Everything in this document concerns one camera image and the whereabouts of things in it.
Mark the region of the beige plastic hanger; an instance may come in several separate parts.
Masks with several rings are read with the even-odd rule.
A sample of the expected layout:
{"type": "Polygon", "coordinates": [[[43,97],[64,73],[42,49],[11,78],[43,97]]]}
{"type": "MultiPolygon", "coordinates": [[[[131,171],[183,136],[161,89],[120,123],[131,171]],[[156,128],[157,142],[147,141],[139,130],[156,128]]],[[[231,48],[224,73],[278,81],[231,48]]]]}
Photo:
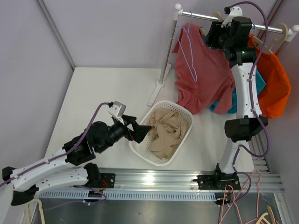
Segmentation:
{"type": "MultiPolygon", "coordinates": [[[[212,15],[202,15],[200,17],[201,20],[206,20],[206,21],[216,21],[216,22],[223,22],[223,17],[220,12],[214,12],[212,15]]],[[[199,29],[200,33],[203,35],[207,35],[207,32],[205,29],[202,27],[199,29]]]]}

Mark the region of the beige t shirt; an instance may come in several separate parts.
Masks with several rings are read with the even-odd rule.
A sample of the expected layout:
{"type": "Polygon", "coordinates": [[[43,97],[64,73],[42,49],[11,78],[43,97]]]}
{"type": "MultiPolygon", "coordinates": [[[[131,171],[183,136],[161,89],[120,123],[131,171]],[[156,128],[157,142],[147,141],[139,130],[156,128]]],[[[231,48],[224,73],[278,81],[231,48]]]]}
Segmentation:
{"type": "Polygon", "coordinates": [[[189,129],[179,112],[161,108],[150,114],[147,125],[152,126],[148,133],[152,141],[149,150],[159,159],[171,158],[189,129]]]}

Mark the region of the teal t shirt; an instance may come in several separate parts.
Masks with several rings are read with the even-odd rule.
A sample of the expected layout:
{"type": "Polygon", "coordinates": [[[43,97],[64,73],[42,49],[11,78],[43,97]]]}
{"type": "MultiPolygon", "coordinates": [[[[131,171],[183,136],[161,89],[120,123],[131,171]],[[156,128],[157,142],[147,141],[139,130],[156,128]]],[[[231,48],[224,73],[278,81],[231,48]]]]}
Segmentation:
{"type": "MultiPolygon", "coordinates": [[[[264,87],[266,86],[266,83],[257,69],[256,69],[255,76],[256,76],[256,91],[257,91],[257,94],[259,95],[261,93],[261,91],[264,89],[264,87]]],[[[231,97],[232,97],[232,106],[226,112],[227,114],[234,114],[237,112],[236,88],[233,89],[231,97]]],[[[217,100],[214,101],[214,103],[209,107],[209,110],[213,112],[215,110],[217,104],[218,104],[218,101],[217,100]]]]}

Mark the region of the pink t shirt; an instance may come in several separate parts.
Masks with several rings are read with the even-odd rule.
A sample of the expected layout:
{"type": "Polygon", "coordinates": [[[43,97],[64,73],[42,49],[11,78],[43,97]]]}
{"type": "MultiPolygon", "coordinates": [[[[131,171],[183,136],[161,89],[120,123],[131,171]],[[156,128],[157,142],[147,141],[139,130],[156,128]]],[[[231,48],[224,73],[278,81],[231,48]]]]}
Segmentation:
{"type": "MultiPolygon", "coordinates": [[[[223,50],[206,46],[205,37],[200,33],[200,28],[201,26],[191,23],[189,33],[194,67],[198,76],[196,83],[190,74],[178,41],[172,51],[176,54],[175,73],[177,80],[175,86],[178,89],[177,104],[189,110],[192,114],[197,114],[204,109],[209,109],[217,100],[218,104],[214,112],[226,114],[232,106],[231,96],[235,88],[234,77],[223,50]]],[[[182,28],[177,37],[181,41],[189,64],[191,64],[189,43],[182,28]]]]}

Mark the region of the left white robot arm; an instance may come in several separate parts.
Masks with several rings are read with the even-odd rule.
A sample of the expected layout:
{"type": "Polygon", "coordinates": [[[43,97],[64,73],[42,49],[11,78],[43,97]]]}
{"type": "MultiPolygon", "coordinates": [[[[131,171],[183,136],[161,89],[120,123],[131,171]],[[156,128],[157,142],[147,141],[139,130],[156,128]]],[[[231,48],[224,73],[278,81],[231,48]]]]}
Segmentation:
{"type": "Polygon", "coordinates": [[[25,204],[39,193],[62,187],[96,187],[101,174],[91,161],[112,147],[121,138],[140,143],[152,129],[139,125],[136,118],[124,115],[113,118],[114,124],[108,126],[102,121],[89,124],[84,132],[65,143],[53,155],[24,168],[5,167],[2,178],[7,186],[12,186],[9,205],[25,204]]]}

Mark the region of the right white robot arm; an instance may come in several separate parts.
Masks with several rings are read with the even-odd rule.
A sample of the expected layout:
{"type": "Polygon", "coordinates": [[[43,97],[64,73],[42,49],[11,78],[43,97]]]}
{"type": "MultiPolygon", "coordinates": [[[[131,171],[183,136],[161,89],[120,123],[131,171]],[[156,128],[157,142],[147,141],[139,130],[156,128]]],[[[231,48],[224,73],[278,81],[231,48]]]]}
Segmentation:
{"type": "Polygon", "coordinates": [[[239,147],[257,135],[268,124],[260,109],[256,90],[256,50],[248,45],[251,19],[237,16],[228,23],[213,22],[206,36],[206,45],[222,49],[235,80],[237,95],[236,119],[225,122],[228,138],[224,155],[217,164],[213,185],[223,189],[236,176],[235,163],[239,147]]]}

